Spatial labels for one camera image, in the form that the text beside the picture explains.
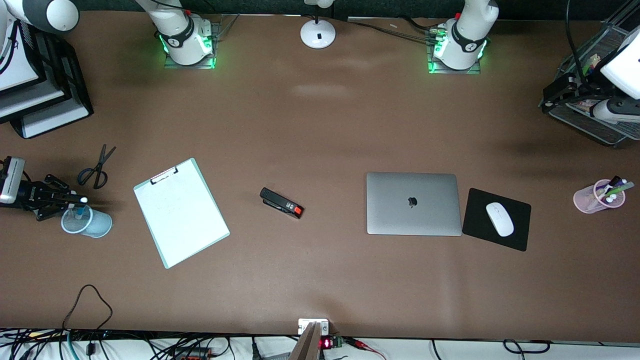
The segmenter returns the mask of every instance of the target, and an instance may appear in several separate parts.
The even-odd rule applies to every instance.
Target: white mesh cup
[[[76,218],[76,212],[66,210],[62,214],[62,220],[60,220],[62,229],[69,234],[81,234],[89,236],[91,238],[101,238],[111,230],[113,221],[111,216],[94,210],[89,206],[84,206],[84,212]]]
[[[625,203],[625,192],[620,192],[618,197],[610,204],[606,203],[604,199],[598,200],[596,188],[606,186],[609,184],[609,181],[611,180],[602,179],[594,185],[575,192],[575,194],[573,194],[573,203],[575,204],[575,207],[585,214],[593,214],[600,210],[615,209],[622,206],[622,204]]]

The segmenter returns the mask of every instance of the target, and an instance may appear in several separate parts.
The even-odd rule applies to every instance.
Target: black scissors
[[[111,149],[111,151],[109,151],[109,153],[106,154],[105,156],[104,152],[107,150],[107,144],[104,144],[102,146],[102,151],[100,152],[100,159],[98,159],[98,165],[96,165],[94,168],[86,168],[80,171],[80,174],[78,174],[78,184],[80,185],[86,184],[89,178],[94,173],[97,172],[98,174],[95,176],[95,183],[93,184],[93,188],[96,190],[98,190],[99,188],[102,188],[107,183],[107,179],[109,178],[107,176],[107,173],[102,171],[102,166],[104,165],[105,162],[107,162],[107,159],[111,156],[111,154],[113,154],[115,149],[116,147],[114,146],[113,149]],[[100,182],[101,176],[104,176],[104,180],[102,182]]]

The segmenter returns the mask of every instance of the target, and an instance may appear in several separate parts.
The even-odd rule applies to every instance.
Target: silver laptop
[[[367,232],[461,236],[456,176],[368,172]]]

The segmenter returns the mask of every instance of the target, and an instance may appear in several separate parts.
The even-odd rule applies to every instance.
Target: mouse pad
[[[491,223],[489,214],[486,212],[486,206],[492,202],[501,203],[509,213],[513,222],[513,234],[505,237],[498,235]],[[525,251],[527,250],[527,240],[529,238],[530,219],[531,205],[471,188],[469,190],[462,233],[512,249]]]

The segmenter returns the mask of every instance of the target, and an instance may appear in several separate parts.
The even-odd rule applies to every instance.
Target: white mouse
[[[507,210],[499,202],[492,202],[486,206],[486,213],[489,214],[493,227],[501,237],[513,234],[513,222]]]

